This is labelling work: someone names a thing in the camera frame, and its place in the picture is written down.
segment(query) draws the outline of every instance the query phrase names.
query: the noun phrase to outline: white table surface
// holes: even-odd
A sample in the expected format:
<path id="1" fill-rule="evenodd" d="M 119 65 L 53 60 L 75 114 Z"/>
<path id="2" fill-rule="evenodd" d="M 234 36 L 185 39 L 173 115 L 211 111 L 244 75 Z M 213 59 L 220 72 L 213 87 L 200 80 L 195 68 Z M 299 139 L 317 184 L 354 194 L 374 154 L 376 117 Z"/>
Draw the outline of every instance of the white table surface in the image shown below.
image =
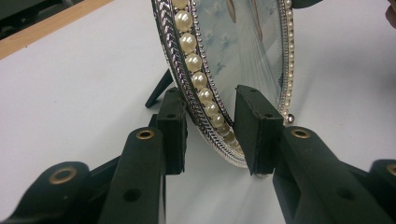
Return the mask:
<path id="1" fill-rule="evenodd" d="M 396 158 L 396 30 L 388 1 L 295 10 L 290 112 L 342 161 Z M 166 70 L 150 1 L 114 0 L 0 61 L 0 220 L 48 167 L 120 155 L 158 106 Z M 167 223 L 284 223 L 272 177 L 232 167 L 190 123 L 186 173 L 169 176 Z"/>

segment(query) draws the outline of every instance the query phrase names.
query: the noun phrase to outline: mirror glass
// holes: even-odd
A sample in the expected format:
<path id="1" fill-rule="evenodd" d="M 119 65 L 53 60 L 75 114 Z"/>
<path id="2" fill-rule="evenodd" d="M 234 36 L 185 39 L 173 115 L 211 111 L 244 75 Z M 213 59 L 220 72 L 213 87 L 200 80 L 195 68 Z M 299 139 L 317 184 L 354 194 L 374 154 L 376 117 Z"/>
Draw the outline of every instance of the mirror glass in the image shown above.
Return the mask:
<path id="1" fill-rule="evenodd" d="M 160 39 L 191 118 L 229 163 L 247 167 L 233 133 L 235 88 L 259 90 L 286 118 L 294 68 L 290 0 L 152 0 Z"/>

